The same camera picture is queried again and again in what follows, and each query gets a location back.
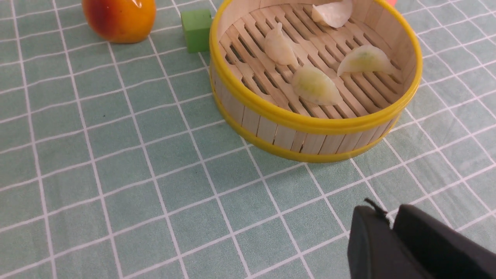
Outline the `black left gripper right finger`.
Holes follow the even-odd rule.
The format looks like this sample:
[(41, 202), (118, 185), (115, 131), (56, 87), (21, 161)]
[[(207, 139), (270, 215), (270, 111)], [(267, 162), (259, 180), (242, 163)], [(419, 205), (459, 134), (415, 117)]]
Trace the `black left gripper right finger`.
[(414, 205), (401, 205), (393, 231), (436, 279), (494, 279), (496, 255)]

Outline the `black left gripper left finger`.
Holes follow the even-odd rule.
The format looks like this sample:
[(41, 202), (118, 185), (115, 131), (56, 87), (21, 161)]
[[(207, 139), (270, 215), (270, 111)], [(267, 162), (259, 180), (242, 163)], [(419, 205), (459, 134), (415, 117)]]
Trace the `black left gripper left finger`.
[(384, 211), (370, 198), (369, 205), (353, 210), (348, 243), (352, 279), (429, 279), (431, 275), (413, 257), (390, 228)]

